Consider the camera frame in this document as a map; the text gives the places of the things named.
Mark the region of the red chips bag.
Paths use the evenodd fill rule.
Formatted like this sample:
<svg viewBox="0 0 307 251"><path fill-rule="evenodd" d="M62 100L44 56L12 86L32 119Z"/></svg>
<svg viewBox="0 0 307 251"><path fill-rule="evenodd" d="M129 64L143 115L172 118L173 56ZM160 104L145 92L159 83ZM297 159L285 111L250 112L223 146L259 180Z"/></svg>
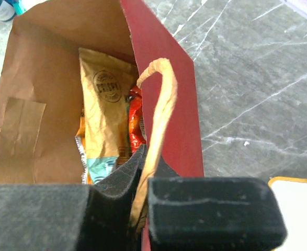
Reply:
<svg viewBox="0 0 307 251"><path fill-rule="evenodd" d="M140 128L142 116L142 92L137 86L134 86L130 90L128 126L132 154L134 154L142 144L146 143L146 139L144 138Z"/></svg>

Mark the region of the orange Kettle chips bag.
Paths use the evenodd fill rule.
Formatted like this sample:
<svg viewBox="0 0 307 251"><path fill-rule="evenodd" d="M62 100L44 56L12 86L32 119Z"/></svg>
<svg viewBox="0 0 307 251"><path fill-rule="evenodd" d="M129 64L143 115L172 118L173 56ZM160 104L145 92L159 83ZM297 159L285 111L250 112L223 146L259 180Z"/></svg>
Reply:
<svg viewBox="0 0 307 251"><path fill-rule="evenodd" d="M81 156L81 162L83 165L83 174L82 174L82 183L85 185L93 185L93 181L90 177L90 174L88 172L87 168L87 157L86 157L86 144L85 144L85 118L84 116L80 117L80 123L79 123L79 129L77 131L77 134L75 136L75 142L78 148L78 151Z"/></svg>

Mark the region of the tan paper chips bag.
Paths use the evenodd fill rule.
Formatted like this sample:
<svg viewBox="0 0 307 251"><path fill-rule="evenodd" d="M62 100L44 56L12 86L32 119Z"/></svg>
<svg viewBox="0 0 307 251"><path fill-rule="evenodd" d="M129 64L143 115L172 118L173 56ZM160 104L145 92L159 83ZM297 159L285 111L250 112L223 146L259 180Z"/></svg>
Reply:
<svg viewBox="0 0 307 251"><path fill-rule="evenodd" d="M132 155L129 140L129 94L137 67L113 56L79 49L85 117L85 153L96 184Z"/></svg>

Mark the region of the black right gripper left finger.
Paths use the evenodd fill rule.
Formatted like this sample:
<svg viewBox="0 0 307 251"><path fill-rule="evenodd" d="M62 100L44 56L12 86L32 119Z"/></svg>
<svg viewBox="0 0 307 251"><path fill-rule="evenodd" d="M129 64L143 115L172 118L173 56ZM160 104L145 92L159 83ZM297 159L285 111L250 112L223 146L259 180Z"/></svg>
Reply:
<svg viewBox="0 0 307 251"><path fill-rule="evenodd" d="M127 230L146 154L95 185L0 185L0 250L139 250Z"/></svg>

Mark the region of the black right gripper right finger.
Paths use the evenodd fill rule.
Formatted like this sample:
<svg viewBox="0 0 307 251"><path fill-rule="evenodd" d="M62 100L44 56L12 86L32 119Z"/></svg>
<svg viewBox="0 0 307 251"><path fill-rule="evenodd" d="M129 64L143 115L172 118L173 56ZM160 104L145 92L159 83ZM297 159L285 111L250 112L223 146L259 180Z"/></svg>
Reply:
<svg viewBox="0 0 307 251"><path fill-rule="evenodd" d="M274 250L287 238L278 202L253 177L181 177L164 160L149 180L147 250Z"/></svg>

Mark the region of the red brown paper bag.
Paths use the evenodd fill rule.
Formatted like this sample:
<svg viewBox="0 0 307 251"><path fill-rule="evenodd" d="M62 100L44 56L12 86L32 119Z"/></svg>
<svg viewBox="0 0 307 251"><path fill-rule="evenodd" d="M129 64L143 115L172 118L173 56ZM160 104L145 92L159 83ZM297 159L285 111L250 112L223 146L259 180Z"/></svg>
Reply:
<svg viewBox="0 0 307 251"><path fill-rule="evenodd" d="M135 64L170 60L178 99L162 158L203 176L194 63L143 1L47 1L16 17L0 77L0 185L81 185L79 48Z"/></svg>

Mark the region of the teal snack packet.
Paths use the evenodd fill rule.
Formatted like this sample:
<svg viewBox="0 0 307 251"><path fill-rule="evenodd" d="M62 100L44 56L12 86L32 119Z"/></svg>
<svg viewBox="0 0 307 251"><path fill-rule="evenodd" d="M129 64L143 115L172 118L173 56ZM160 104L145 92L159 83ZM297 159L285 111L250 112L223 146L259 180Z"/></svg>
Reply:
<svg viewBox="0 0 307 251"><path fill-rule="evenodd" d="M23 6L22 0L6 0L7 3L12 5L14 8L16 15L22 15L26 12L25 7Z"/></svg>

